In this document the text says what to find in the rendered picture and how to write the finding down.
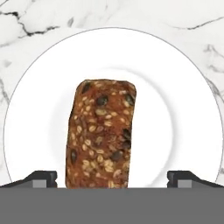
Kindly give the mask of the brown seeded bread loaf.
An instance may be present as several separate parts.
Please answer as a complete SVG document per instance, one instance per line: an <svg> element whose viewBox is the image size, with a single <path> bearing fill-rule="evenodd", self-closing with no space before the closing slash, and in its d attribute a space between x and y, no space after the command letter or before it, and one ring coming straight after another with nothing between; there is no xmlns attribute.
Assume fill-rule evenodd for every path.
<svg viewBox="0 0 224 224"><path fill-rule="evenodd" d="M66 187L126 188L137 91L126 80L84 80L74 96L66 142Z"/></svg>

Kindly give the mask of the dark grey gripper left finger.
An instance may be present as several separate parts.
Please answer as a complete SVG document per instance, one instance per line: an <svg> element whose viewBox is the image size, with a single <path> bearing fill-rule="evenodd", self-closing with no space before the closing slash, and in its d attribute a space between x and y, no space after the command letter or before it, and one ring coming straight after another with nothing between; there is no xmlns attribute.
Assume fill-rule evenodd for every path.
<svg viewBox="0 0 224 224"><path fill-rule="evenodd" d="M24 179L11 182L6 185L0 185L0 188L24 187L24 188L57 188L56 171L34 171Z"/></svg>

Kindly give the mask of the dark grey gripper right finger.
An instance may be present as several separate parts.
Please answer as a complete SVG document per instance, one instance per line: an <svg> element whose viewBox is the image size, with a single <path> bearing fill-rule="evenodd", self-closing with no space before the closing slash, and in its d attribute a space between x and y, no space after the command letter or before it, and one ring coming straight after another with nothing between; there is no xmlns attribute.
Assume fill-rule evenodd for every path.
<svg viewBox="0 0 224 224"><path fill-rule="evenodd" d="M167 172L168 188L203 188L214 187L222 188L223 186L203 180L191 171L168 171Z"/></svg>

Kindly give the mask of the white round plate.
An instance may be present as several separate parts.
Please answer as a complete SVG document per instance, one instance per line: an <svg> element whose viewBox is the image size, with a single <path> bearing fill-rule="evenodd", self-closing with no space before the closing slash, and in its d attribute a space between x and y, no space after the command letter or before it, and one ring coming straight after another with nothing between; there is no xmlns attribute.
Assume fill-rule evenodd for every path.
<svg viewBox="0 0 224 224"><path fill-rule="evenodd" d="M41 53L10 99L3 131L11 180L56 171L66 187L68 122L85 80L136 88L127 187L163 187L169 170L215 181L221 168L221 115L206 79L173 46L140 31L84 31Z"/></svg>

